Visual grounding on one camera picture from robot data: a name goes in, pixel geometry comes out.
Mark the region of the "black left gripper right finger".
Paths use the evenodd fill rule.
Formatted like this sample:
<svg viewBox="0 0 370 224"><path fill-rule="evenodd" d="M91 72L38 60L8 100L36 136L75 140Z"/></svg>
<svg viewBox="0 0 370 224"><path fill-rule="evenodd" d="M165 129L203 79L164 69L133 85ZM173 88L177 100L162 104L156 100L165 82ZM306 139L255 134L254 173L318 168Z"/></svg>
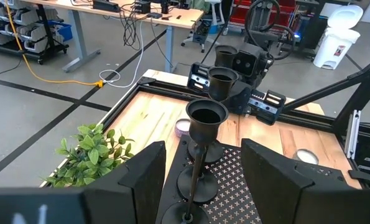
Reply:
<svg viewBox="0 0 370 224"><path fill-rule="evenodd" d="M350 186L340 170L285 157L251 139L241 141L247 187L263 223L352 223Z"/></svg>

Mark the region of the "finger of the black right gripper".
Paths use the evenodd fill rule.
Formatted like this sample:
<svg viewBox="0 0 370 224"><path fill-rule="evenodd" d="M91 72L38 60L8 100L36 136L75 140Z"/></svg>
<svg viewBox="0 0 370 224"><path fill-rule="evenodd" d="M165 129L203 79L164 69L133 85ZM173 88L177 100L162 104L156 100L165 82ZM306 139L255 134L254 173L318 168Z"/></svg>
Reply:
<svg viewBox="0 0 370 224"><path fill-rule="evenodd" d="M204 65L200 62L195 62L190 67L187 87L195 92L207 93L210 85L208 78L208 69L210 66Z"/></svg>
<svg viewBox="0 0 370 224"><path fill-rule="evenodd" d="M286 97L280 93L268 90L266 93L253 90L248 105L251 107L251 114L256 119L267 125L273 125L282 112Z"/></svg>

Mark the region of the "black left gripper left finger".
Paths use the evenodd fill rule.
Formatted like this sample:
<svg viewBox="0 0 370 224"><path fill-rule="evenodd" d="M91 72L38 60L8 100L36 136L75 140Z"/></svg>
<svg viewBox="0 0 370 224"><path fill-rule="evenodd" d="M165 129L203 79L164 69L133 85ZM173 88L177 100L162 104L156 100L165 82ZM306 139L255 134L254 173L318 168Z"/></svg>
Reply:
<svg viewBox="0 0 370 224"><path fill-rule="evenodd" d="M85 187L86 223L154 223L165 179L164 141L149 144Z"/></svg>

